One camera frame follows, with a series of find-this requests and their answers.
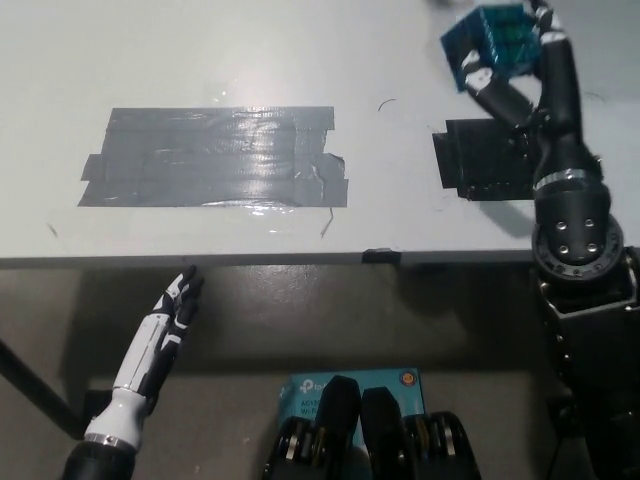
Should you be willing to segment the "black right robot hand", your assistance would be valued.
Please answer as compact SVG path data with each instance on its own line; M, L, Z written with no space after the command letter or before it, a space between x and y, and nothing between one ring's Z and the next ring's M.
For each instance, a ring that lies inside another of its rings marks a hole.
M531 3L540 48L537 78L539 101L528 98L492 66L483 62L476 43L465 34L456 45L456 61L464 87L492 118L536 137L540 161L532 186L553 184L570 190L607 192L602 168L584 140L582 103L572 42L555 9L546 1Z

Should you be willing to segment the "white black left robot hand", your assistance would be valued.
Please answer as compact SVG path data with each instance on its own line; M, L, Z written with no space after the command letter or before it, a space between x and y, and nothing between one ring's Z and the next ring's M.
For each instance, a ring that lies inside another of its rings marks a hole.
M191 328L203 284L204 278L191 266L163 290L129 345L109 403L89 422L86 441L140 450L144 423Z

